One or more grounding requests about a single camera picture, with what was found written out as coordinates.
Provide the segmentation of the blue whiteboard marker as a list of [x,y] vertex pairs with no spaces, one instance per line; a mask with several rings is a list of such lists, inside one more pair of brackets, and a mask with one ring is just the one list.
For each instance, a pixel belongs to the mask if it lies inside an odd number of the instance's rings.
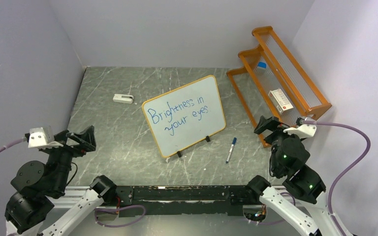
[[233,153],[233,150],[234,150],[234,147],[235,147],[236,141],[237,141],[237,138],[234,137],[234,138],[233,138],[233,141],[232,141],[232,143],[231,143],[231,146],[230,146],[229,152],[228,152],[228,156],[227,156],[227,158],[226,158],[226,160],[225,160],[225,163],[226,163],[226,164],[228,164],[229,161],[230,161],[230,158],[231,158],[231,155],[232,155],[232,153]]

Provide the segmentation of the yellow framed whiteboard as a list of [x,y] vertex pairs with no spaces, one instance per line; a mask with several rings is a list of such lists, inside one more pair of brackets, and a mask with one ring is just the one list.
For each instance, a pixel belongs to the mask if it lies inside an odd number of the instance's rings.
[[142,111],[163,158],[226,128],[218,83],[213,75],[145,101]]

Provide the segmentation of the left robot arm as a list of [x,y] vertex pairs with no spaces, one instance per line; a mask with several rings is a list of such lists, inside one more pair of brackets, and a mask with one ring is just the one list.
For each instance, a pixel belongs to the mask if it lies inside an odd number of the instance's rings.
[[51,199],[65,195],[72,160],[96,150],[95,128],[90,125],[79,133],[64,130],[53,134],[51,127],[30,129],[25,135],[28,147],[48,154],[46,163],[30,161],[11,181],[16,193],[5,208],[8,236],[67,236],[94,209],[116,200],[115,183],[105,175],[96,177],[79,201],[52,226],[39,230],[54,208]]

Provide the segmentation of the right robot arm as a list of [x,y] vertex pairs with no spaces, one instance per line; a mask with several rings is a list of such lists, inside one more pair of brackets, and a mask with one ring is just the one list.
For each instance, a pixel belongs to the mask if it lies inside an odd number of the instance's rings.
[[289,127],[277,117],[260,117],[255,134],[270,131],[264,141],[271,146],[270,173],[283,178],[283,186],[292,197],[307,210],[304,213],[288,202],[270,182],[255,176],[246,186],[246,198],[250,203],[261,202],[302,236],[350,236],[341,220],[329,208],[326,186],[319,174],[306,162],[310,153],[302,141],[316,133],[310,118],[297,119],[297,127]]

